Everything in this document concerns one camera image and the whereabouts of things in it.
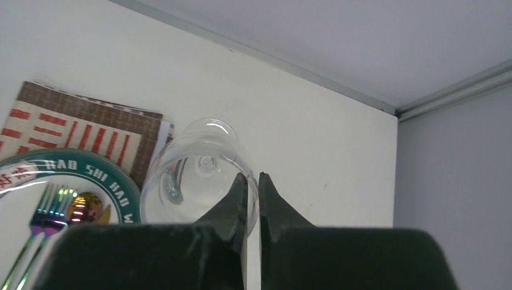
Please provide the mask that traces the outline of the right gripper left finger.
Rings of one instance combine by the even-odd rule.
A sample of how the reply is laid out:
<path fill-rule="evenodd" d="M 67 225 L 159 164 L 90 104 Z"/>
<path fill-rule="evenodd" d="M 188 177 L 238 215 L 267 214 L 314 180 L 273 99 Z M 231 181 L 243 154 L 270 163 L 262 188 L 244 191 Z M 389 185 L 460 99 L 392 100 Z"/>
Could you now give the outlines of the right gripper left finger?
<path fill-rule="evenodd" d="M 248 181 L 238 173 L 228 193 L 195 224 L 213 228 L 235 253 L 245 256 L 248 231 Z"/>

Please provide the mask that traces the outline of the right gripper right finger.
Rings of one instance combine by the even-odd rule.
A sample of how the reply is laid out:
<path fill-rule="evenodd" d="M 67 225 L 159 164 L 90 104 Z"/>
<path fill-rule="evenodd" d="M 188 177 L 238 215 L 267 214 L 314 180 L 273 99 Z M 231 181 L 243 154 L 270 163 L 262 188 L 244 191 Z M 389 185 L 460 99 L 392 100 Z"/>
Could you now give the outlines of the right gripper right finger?
<path fill-rule="evenodd" d="M 261 172 L 258 182 L 261 288 L 278 289 L 280 277 L 289 272 L 290 242 L 286 233 L 290 229 L 314 225 L 279 194 L 270 174 Z"/>

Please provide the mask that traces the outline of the clear wine glass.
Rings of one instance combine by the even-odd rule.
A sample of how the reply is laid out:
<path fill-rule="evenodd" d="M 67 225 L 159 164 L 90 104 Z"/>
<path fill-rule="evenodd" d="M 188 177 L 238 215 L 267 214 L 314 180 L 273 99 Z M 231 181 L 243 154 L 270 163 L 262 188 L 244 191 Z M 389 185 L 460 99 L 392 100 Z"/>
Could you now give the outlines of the clear wine glass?
<path fill-rule="evenodd" d="M 228 123 L 196 120 L 152 162 L 141 190 L 141 222 L 195 222 L 228 194 L 238 174 L 248 181 L 251 233 L 258 219 L 258 184 L 249 154 Z"/>

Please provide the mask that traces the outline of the gold knife dark handle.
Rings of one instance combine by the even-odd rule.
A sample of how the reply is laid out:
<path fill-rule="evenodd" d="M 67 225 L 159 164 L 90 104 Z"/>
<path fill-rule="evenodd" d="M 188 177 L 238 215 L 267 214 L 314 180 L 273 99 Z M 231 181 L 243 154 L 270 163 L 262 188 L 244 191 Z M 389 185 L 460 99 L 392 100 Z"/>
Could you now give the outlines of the gold knife dark handle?
<path fill-rule="evenodd" d="M 102 212 L 101 216 L 99 217 L 97 223 L 98 224 L 108 224 L 110 222 L 110 216 L 111 216 L 111 205 L 109 204 Z"/>

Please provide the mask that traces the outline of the iridescent spoon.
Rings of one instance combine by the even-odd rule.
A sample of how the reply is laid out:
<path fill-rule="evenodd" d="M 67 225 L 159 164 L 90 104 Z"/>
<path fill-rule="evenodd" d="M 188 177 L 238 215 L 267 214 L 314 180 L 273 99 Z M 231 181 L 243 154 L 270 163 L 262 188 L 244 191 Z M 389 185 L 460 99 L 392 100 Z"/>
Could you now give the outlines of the iridescent spoon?
<path fill-rule="evenodd" d="M 70 225 L 94 223 L 99 220 L 101 212 L 101 199 L 94 193 L 83 192 L 74 198 L 68 207 L 68 223 Z"/>

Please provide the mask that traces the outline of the iridescent fork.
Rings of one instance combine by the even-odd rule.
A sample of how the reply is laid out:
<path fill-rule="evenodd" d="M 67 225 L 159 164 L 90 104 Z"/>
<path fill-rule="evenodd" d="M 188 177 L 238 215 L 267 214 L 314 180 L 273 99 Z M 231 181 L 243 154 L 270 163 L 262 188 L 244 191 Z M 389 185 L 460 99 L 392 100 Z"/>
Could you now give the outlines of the iridescent fork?
<path fill-rule="evenodd" d="M 29 222 L 30 236 L 19 252 L 13 266 L 5 278 L 2 289 L 22 289 L 34 268 L 44 246 L 49 239 L 68 226 L 65 211 L 74 197 L 74 190 L 47 183 Z M 27 265 L 23 266 L 24 257 L 36 238 L 43 238 Z"/>
<path fill-rule="evenodd" d="M 30 226 L 36 229 L 36 235 L 43 233 L 43 239 L 24 270 L 16 289 L 23 289 L 31 270 L 34 268 L 34 264 L 49 239 L 69 225 L 67 210 L 77 196 L 77 190 L 74 188 L 59 187 L 57 189 L 56 185 L 51 184 L 48 184 L 43 191 L 42 199 L 36 207 L 36 212 L 30 222 Z"/>

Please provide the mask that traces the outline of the white green-rimmed small plate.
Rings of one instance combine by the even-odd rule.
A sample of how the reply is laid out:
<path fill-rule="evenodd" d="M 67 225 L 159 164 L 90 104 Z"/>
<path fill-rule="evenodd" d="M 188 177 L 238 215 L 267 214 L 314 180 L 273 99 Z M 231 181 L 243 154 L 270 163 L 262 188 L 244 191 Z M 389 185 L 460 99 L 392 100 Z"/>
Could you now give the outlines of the white green-rimmed small plate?
<path fill-rule="evenodd" d="M 1 288 L 24 289 L 45 246 L 78 224 L 137 224 L 140 190 L 116 163 L 79 149 L 1 160 Z"/>

